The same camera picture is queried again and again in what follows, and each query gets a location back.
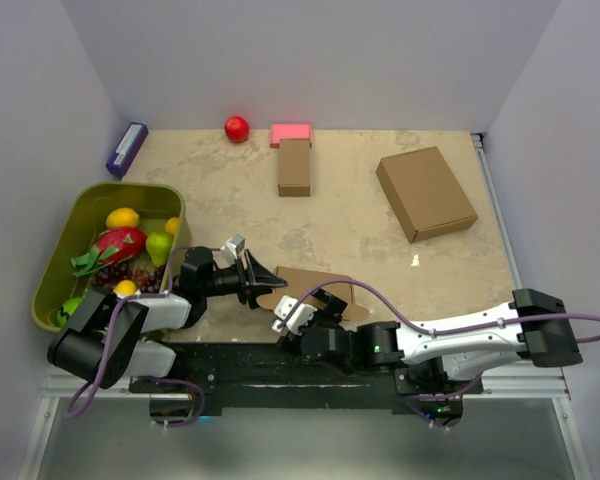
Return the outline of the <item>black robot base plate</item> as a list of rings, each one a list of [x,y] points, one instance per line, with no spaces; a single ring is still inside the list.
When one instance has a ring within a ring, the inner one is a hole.
[[[440,360],[345,373],[267,343],[175,343],[164,382],[135,377],[133,394],[152,397],[154,419],[182,419],[196,410],[219,416],[229,408],[385,410],[422,413],[445,426],[463,414],[465,394],[479,380],[447,379]]]

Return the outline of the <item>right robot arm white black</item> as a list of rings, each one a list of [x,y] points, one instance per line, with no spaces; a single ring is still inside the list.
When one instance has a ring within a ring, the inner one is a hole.
[[[534,289],[477,313],[408,325],[374,322],[354,331],[315,314],[298,329],[300,352],[343,368],[374,369],[430,363],[428,386],[449,392],[460,381],[492,368],[528,359],[539,368],[583,362],[562,300]]]

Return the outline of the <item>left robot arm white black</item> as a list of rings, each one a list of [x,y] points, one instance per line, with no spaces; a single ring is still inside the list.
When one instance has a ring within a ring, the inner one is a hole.
[[[96,388],[107,389],[131,375],[151,376],[163,391],[176,392],[186,383],[187,368],[160,343],[143,347],[144,334],[192,327],[213,297],[235,295],[241,304],[255,309],[259,296],[286,285],[249,250],[235,255],[231,265],[218,268],[212,249],[191,247],[163,293],[117,295],[101,288],[91,290],[53,338],[47,360]]]

